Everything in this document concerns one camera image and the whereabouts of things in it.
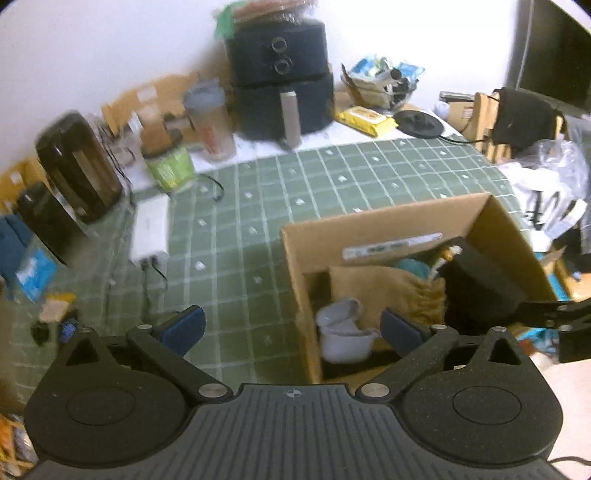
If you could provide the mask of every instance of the white wall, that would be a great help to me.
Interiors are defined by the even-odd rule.
[[[378,53],[424,66],[413,102],[504,84],[518,0],[320,0],[330,61]],[[0,15],[0,171],[68,109],[100,113],[137,83],[224,69],[212,12],[226,0],[15,0]]]

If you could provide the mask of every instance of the teal fabric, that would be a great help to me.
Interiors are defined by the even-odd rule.
[[[417,260],[413,260],[412,258],[403,258],[402,260],[397,261],[394,264],[394,268],[399,268],[400,270],[410,272],[421,280],[428,279],[429,273],[431,271],[429,265]]]

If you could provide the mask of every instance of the gray lid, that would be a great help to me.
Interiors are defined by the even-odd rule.
[[[218,79],[198,83],[187,90],[183,105],[188,111],[207,112],[226,103],[226,92],[219,85]]]

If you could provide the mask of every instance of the grid pattern tablecloth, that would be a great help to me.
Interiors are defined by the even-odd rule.
[[[491,192],[527,227],[507,179],[472,146],[440,140],[378,141],[262,158],[215,171],[226,194],[197,183],[172,202],[169,288],[150,273],[155,323],[174,310],[201,305],[203,340],[187,359],[236,388],[243,382],[304,381],[294,326],[294,300],[280,240],[289,222],[391,205]],[[88,265],[60,267],[49,291],[78,295],[80,321],[102,333],[124,333],[138,323],[142,275],[128,260],[128,226],[115,265],[107,322],[103,295],[115,261],[125,206],[89,229],[96,242]],[[55,357],[55,344],[39,348],[29,332],[40,305],[16,293],[12,330],[17,387],[26,399]]]

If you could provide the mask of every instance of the cardboard box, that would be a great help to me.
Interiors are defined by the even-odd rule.
[[[169,128],[181,130],[183,143],[197,143],[199,136],[186,118],[183,96],[198,81],[198,73],[168,75],[127,90],[116,101],[102,106],[105,122],[118,135],[134,114],[143,125],[162,123],[171,116],[178,120],[170,122]]]
[[[493,260],[531,300],[556,299],[532,249],[501,203],[489,193],[295,223],[285,225],[281,234],[298,307],[296,324],[301,353],[313,384],[346,382],[354,389],[392,362],[390,359],[377,365],[377,353],[374,353],[363,370],[352,375],[346,371],[341,375],[327,371],[328,364],[323,364],[320,357],[314,316],[330,303],[327,270],[331,265],[385,265],[421,252],[432,251],[438,255],[436,247],[462,236]],[[419,239],[426,235],[431,239]],[[363,258],[345,260],[348,257],[343,254],[345,249],[392,241],[400,244],[387,253],[373,252]]]
[[[27,157],[0,175],[0,214],[12,212],[22,191],[42,181],[51,190],[49,180],[36,157]]]
[[[474,113],[474,102],[450,102],[447,123],[457,131],[466,128]]]

